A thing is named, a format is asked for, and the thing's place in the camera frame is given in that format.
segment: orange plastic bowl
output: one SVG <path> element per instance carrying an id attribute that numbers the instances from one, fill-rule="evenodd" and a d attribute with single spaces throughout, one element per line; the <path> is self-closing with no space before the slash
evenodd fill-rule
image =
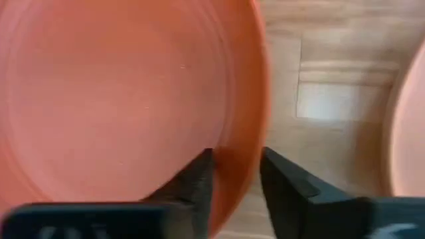
<path id="1" fill-rule="evenodd" d="M 253 3 L 0 6 L 0 211 L 139 200 L 214 147 L 216 233 L 257 170 L 268 115 Z"/>
<path id="2" fill-rule="evenodd" d="M 425 196 L 425 42 L 394 86 L 384 127 L 384 168 L 390 194 Z"/>

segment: black plastic tool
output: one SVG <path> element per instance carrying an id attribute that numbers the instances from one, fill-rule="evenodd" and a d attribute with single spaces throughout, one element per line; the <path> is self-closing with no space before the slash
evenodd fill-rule
<path id="1" fill-rule="evenodd" d="M 269 148 L 260 174 L 278 239 L 425 238 L 425 199 L 352 197 Z"/>
<path id="2" fill-rule="evenodd" d="M 2 239 L 206 239 L 214 159 L 205 149 L 147 199 L 29 204 L 1 225 Z"/>

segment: wooden surface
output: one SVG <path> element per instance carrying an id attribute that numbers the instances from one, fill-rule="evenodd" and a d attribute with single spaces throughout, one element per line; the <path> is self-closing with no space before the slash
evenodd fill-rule
<path id="1" fill-rule="evenodd" d="M 382 194 L 388 94 L 425 33 L 424 0 L 261 0 L 272 65 L 267 145 L 355 195 Z M 274 238 L 258 179 L 219 239 Z"/>

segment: wooden floor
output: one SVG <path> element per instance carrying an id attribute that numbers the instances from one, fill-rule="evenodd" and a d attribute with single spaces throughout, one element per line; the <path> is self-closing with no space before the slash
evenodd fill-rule
<path id="1" fill-rule="evenodd" d="M 423 39 L 425 1 L 259 6 L 272 64 L 267 145 L 350 193 L 381 194 L 386 102 Z M 274 238 L 258 180 L 217 238 Z"/>

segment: wood grain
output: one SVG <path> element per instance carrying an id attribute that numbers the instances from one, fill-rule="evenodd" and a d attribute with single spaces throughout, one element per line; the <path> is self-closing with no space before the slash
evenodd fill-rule
<path id="1" fill-rule="evenodd" d="M 388 94 L 425 33 L 423 0 L 259 0 L 272 71 L 267 145 L 354 195 L 381 195 Z M 271 239 L 257 179 L 220 239 Z"/>

